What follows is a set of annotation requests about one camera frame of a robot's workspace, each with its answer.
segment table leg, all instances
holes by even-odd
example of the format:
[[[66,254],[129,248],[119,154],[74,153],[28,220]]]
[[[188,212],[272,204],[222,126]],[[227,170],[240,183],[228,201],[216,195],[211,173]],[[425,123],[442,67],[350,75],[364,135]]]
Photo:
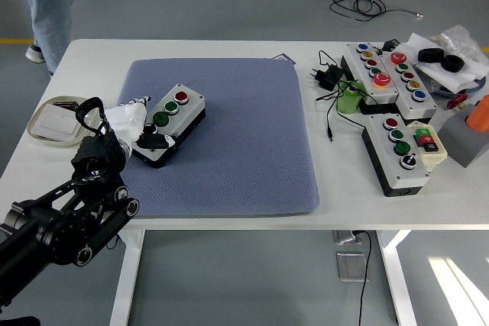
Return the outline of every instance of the table leg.
[[[416,326],[410,294],[407,291],[403,268],[400,265],[397,245],[400,244],[410,231],[377,231],[377,238],[381,246],[384,259],[385,272],[389,281],[390,294],[399,326]]]
[[[119,236],[125,242],[126,248],[117,292],[115,293],[110,326],[127,326],[129,322],[132,296],[138,277],[139,259],[143,249],[144,230],[122,230]]]

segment person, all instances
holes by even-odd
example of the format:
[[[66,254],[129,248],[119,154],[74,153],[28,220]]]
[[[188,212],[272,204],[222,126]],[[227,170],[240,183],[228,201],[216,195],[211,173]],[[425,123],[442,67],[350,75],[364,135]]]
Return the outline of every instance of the person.
[[[34,42],[28,47],[25,56],[35,63],[45,62],[53,75],[70,45],[73,0],[28,2],[31,7]]]

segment gray floor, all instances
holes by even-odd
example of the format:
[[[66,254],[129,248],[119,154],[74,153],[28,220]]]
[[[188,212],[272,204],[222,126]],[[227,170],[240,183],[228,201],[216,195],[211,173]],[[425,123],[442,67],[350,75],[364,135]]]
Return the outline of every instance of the gray floor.
[[[407,40],[412,32],[429,37],[461,24],[480,46],[489,47],[487,0],[383,1],[388,9],[424,17],[390,12],[357,22],[331,13],[331,0],[76,0],[72,37],[384,41]],[[0,0],[0,173],[49,83],[45,65],[24,57],[26,44],[5,44],[5,39],[29,38],[27,2]],[[472,245],[488,237],[480,231],[416,232],[402,243],[419,325],[457,324],[429,265],[432,255],[453,259],[489,297],[487,254]],[[122,245],[104,250],[82,270],[49,266],[2,317],[107,325],[123,250]],[[336,251],[330,232],[150,232],[131,324],[355,323],[360,288],[339,282]],[[395,324],[377,250],[371,276],[364,324]]]

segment blue mat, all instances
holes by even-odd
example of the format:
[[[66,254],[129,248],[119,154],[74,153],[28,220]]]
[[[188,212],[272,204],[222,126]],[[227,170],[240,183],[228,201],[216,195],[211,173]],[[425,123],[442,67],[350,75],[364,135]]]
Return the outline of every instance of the blue mat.
[[[299,81],[268,59],[139,60],[119,102],[177,83],[206,98],[206,117],[160,169],[132,157],[122,178],[139,218],[301,214],[319,204]]]

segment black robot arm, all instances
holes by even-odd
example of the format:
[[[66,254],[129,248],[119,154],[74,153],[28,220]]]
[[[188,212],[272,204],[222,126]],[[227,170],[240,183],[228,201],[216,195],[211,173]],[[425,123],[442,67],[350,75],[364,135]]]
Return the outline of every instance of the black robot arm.
[[[99,129],[84,117],[100,110]],[[81,104],[77,120],[95,133],[72,159],[72,179],[36,200],[14,202],[0,230],[0,311],[49,263],[85,266],[130,220],[139,202],[128,197],[120,172],[126,153],[111,130],[99,98]],[[57,210],[56,200],[71,195]]]

